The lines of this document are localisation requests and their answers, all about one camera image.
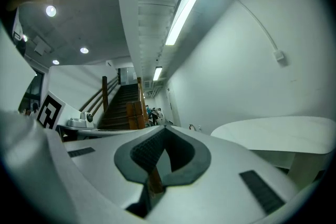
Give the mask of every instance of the metal light fixture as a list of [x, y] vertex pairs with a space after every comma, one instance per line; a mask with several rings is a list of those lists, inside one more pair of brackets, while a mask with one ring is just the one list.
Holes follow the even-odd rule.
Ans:
[[46, 13], [49, 17], [54, 17], [56, 15], [56, 9], [54, 6], [48, 6], [46, 8]]
[[162, 67], [156, 67], [153, 81], [156, 81], [159, 79], [161, 71], [162, 71]]
[[80, 49], [80, 52], [81, 52], [82, 54], [87, 54], [87, 53], [89, 52], [89, 50], [88, 50], [87, 48], [81, 48], [81, 49]]
[[174, 45], [196, 0], [179, 0], [166, 45]]

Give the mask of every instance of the white table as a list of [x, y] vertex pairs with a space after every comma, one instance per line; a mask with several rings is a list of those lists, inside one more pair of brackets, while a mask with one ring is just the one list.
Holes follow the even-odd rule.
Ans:
[[311, 183], [335, 149], [336, 123], [309, 116], [284, 116], [222, 125], [211, 136], [254, 151], [275, 166], [288, 168], [299, 188]]

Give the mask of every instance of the white tabletop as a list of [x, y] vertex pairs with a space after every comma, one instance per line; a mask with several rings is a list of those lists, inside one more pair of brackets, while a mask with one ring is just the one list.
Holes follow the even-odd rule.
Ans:
[[309, 116], [284, 116], [222, 125], [211, 136], [249, 150], [326, 154], [334, 150], [336, 123]]

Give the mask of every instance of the black rubber strip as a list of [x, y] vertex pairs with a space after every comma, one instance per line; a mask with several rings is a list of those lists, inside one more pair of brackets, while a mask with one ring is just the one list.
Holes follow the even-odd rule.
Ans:
[[273, 213], [285, 202], [253, 170], [239, 174], [266, 214]]
[[86, 148], [82, 148], [80, 150], [75, 150], [75, 151], [68, 151], [68, 154], [70, 156], [70, 158], [73, 157], [77, 157], [77, 156], [81, 156], [84, 154], [88, 154], [91, 152], [94, 152], [95, 150], [92, 147], [86, 147]]
[[172, 172], [162, 178], [163, 187], [191, 184], [211, 163], [210, 151], [202, 142], [170, 126], [160, 126], [121, 145], [114, 155], [114, 163], [127, 180], [145, 184], [164, 150]]

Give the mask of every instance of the black ventilation grille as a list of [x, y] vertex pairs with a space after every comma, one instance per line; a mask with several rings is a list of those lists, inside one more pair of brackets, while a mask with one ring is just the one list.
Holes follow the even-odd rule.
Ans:
[[285, 203], [253, 170], [239, 174], [266, 214], [270, 214]]
[[86, 148], [82, 148], [81, 150], [68, 151], [68, 154], [70, 158], [73, 158], [73, 157], [81, 156], [81, 155], [88, 154], [94, 151], [95, 150], [92, 147], [86, 147]]

